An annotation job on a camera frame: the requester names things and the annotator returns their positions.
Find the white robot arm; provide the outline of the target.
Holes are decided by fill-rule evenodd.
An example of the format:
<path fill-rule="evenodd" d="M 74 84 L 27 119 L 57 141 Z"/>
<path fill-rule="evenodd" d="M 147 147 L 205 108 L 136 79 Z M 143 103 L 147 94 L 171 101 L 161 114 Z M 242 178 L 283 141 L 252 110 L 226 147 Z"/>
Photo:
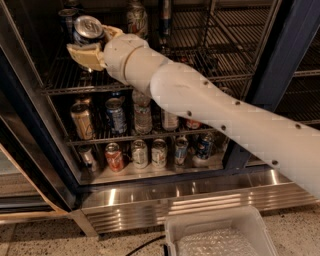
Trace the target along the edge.
<path fill-rule="evenodd" d="M 69 44 L 71 58 L 151 97 L 163 110 L 209 125 L 320 198 L 320 131 L 235 99 L 192 67 L 117 32 L 105 45 Z"/>

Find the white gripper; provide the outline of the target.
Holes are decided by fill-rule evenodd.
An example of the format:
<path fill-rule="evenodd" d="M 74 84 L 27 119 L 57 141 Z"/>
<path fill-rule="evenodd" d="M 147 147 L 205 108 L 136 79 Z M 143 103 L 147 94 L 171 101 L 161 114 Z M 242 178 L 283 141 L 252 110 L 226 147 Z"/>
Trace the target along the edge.
<path fill-rule="evenodd" d="M 71 58 L 79 65 L 93 71 L 106 68 L 110 77 L 124 85 L 128 85 L 125 78 L 125 67 L 129 56 L 138 48 L 148 48 L 147 41 L 134 34 L 123 34 L 120 28 L 103 25 L 105 41 L 108 42 L 102 52 L 100 43 L 84 46 L 68 44 L 67 50 Z"/>

